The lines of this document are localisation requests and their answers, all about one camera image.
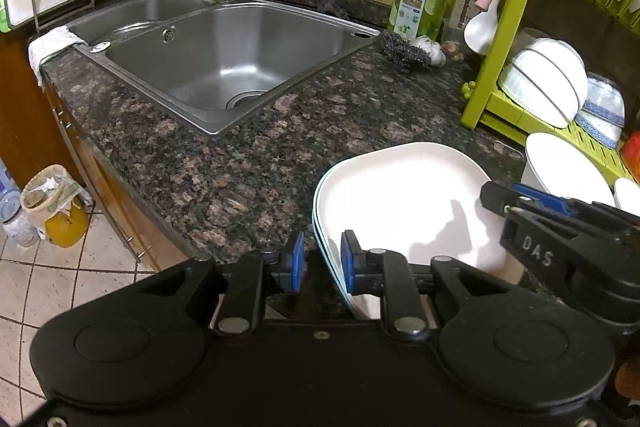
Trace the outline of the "blue square plate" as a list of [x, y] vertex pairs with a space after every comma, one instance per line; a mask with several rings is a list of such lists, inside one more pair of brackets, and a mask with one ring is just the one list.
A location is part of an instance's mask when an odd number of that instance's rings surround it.
[[352, 303], [352, 296], [349, 295], [349, 293], [346, 291], [346, 284], [340, 258], [340, 245], [338, 245], [338, 243], [340, 243], [340, 240], [337, 239], [336, 241], [334, 241], [334, 239], [331, 239], [330, 234], [326, 231], [326, 227], [322, 225], [320, 213], [318, 210], [318, 196], [319, 190], [316, 190], [316, 193], [314, 193], [314, 203], [312, 204], [311, 211], [311, 224], [312, 229], [314, 230], [314, 238], [316, 239], [323, 259], [329, 268], [335, 286], [337, 287], [338, 292], [343, 298], [346, 307], [350, 311], [352, 311], [352, 313], [355, 313], [356, 308]]

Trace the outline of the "white disposable bowl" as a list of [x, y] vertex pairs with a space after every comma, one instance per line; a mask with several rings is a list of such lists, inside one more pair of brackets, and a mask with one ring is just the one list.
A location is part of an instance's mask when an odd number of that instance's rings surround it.
[[614, 202], [618, 209], [640, 216], [640, 186], [627, 178], [614, 183]]
[[598, 168], [578, 148], [556, 135], [530, 134], [521, 182], [539, 191], [614, 207], [614, 196]]

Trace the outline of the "garlic bulb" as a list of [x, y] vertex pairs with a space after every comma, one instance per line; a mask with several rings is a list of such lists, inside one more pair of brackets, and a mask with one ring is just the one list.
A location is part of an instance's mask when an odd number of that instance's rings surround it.
[[446, 55], [437, 41], [427, 36], [420, 36], [413, 39], [410, 44], [421, 51], [421, 61], [425, 65], [439, 68], [446, 64]]

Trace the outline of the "mint green square plate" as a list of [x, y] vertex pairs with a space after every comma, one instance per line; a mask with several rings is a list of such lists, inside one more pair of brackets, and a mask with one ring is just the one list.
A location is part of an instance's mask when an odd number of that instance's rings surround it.
[[357, 306], [357, 303], [355, 303], [354, 299], [352, 299], [352, 296], [349, 295], [349, 293], [346, 291], [346, 286], [344, 284], [343, 277], [341, 276], [340, 270], [337, 269], [337, 265], [334, 262], [329, 243], [324, 238], [324, 235], [320, 230], [320, 222], [317, 215], [317, 207], [318, 207], [317, 200], [319, 197], [320, 188], [322, 187], [323, 182], [326, 181], [326, 178], [329, 176], [330, 173], [331, 173], [331, 169], [329, 169], [322, 176], [316, 189], [314, 190], [314, 202], [312, 203], [312, 210], [311, 210], [311, 225], [312, 225], [312, 228], [314, 229], [314, 239], [316, 240], [318, 248], [320, 249], [321, 254], [323, 256], [323, 259], [329, 268], [329, 271], [334, 280], [334, 284], [338, 292], [342, 296], [343, 300], [345, 301], [349, 311], [352, 312], [352, 314], [354, 314], [354, 317], [356, 317], [356, 319], [358, 320], [369, 320], [369, 315], [367, 313], [364, 313]]

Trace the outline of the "yellow trash bin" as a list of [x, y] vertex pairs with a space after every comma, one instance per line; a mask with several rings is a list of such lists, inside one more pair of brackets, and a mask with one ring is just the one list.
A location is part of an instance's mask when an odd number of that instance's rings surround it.
[[27, 182], [21, 205], [42, 239], [68, 248], [88, 231], [93, 199], [65, 167], [51, 165]]

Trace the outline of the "red ceramic bowl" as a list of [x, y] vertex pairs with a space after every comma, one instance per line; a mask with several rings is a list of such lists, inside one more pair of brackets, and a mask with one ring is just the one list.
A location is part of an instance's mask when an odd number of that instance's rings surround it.
[[620, 148], [620, 158], [636, 182], [640, 183], [640, 131], [635, 131]]

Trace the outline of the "blue patterned ceramic bowls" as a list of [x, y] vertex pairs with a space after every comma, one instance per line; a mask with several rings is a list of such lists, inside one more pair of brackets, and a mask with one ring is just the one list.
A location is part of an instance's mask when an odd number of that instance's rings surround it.
[[623, 95], [608, 78], [590, 72], [587, 80], [588, 94], [575, 116], [576, 124], [603, 146], [616, 150], [626, 124]]

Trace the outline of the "water bottle on floor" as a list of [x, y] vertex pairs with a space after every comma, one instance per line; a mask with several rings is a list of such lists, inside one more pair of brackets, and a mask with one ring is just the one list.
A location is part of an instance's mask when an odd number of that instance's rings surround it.
[[38, 242], [37, 229], [29, 222], [21, 204], [21, 191], [9, 170], [0, 162], [1, 228], [9, 239], [27, 248]]

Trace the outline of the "white dishcloth on counter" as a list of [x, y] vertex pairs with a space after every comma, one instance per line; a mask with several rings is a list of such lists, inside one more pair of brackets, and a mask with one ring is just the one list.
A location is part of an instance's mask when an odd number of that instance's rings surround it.
[[83, 38], [74, 34], [67, 26], [55, 27], [29, 43], [27, 49], [29, 65], [39, 88], [43, 88], [40, 66], [77, 43], [86, 44]]

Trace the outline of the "steel wool scrubber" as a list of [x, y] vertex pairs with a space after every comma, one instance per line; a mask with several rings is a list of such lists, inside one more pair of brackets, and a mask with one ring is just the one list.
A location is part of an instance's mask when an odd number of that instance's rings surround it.
[[428, 67], [431, 57], [422, 49], [405, 41], [393, 32], [382, 33], [381, 46], [383, 54], [394, 64], [406, 69]]

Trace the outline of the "pink handled white spoon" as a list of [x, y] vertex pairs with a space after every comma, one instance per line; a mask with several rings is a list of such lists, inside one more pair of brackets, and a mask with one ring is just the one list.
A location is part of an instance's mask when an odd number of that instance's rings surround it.
[[476, 0], [478, 13], [465, 25], [463, 31], [466, 46], [478, 55], [486, 56], [498, 27], [500, 0]]

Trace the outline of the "stainless steel sink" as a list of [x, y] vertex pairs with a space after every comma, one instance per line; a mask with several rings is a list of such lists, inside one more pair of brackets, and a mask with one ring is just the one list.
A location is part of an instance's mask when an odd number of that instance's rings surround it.
[[128, 0], [68, 23], [78, 50], [208, 135], [342, 58], [378, 30], [267, 0]]

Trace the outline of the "pink square plate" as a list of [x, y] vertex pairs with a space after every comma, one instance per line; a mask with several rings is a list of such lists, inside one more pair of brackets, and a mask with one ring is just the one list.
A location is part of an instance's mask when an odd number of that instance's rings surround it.
[[[503, 220], [480, 202], [488, 180], [460, 150], [412, 142], [333, 166], [320, 188], [318, 210], [340, 247], [342, 233], [352, 230], [365, 251], [397, 251], [414, 265], [447, 255], [518, 284], [524, 268], [500, 246]], [[369, 319], [380, 315], [378, 297], [352, 299]]]

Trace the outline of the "stacked white ceramic bowls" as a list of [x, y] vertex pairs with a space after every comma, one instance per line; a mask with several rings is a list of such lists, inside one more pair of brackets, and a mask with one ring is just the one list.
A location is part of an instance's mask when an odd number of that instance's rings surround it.
[[556, 129], [574, 120], [588, 94], [582, 58], [566, 42], [548, 37], [530, 40], [511, 56], [498, 86], [512, 102]]

